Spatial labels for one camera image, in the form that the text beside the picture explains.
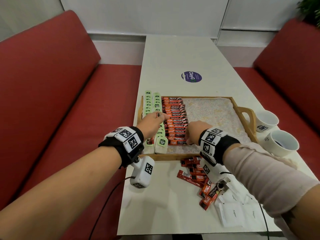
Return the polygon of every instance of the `table surface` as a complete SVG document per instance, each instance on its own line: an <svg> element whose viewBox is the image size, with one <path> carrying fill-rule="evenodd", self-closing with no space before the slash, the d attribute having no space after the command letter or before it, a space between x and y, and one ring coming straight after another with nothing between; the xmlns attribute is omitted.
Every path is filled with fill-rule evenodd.
<svg viewBox="0 0 320 240"><path fill-rule="evenodd" d="M183 72L202 76L200 82L187 82ZM143 56L134 125L137 123L141 96L146 90L162 96L233 97L238 106L254 111L263 107L238 76L210 38L148 35ZM268 133L257 133L263 139ZM314 174L297 152L288 155L298 169ZM187 234L248 232L243 227L223 227L214 206L200 208L198 187L177 178L182 169L179 161L157 161L150 186L136 189L127 180L124 184L118 235ZM131 176L129 166L126 177ZM269 231L280 231L266 213ZM266 231L265 224L256 232Z"/></svg>

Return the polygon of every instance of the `purple sticker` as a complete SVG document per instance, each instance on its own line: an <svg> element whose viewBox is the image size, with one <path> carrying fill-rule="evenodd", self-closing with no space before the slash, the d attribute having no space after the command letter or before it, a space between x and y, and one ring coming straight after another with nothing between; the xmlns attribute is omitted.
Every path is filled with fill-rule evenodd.
<svg viewBox="0 0 320 240"><path fill-rule="evenodd" d="M197 83L202 80L202 76L197 72L183 72L181 77L190 83Z"/></svg>

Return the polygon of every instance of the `red cushion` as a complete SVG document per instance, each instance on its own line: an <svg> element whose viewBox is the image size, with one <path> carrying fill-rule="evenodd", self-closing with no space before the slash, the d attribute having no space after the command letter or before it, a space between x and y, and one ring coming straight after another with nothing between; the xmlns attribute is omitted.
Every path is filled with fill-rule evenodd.
<svg viewBox="0 0 320 240"><path fill-rule="evenodd" d="M292 19L254 62L320 130L320 30Z"/></svg>
<svg viewBox="0 0 320 240"><path fill-rule="evenodd" d="M0 42L0 210L99 60L72 11Z"/></svg>
<svg viewBox="0 0 320 240"><path fill-rule="evenodd" d="M320 137L318 134L314 132L256 70L246 67L235 67L234 69L262 106L278 116L279 127L297 138L300 144L298 153L315 176L320 178L320 161L318 156Z"/></svg>
<svg viewBox="0 0 320 240"><path fill-rule="evenodd" d="M141 66L100 64L39 161L23 192L93 151L119 126L132 126ZM126 174L118 170L62 239L88 239L110 191ZM116 236L123 185L110 198L93 239Z"/></svg>

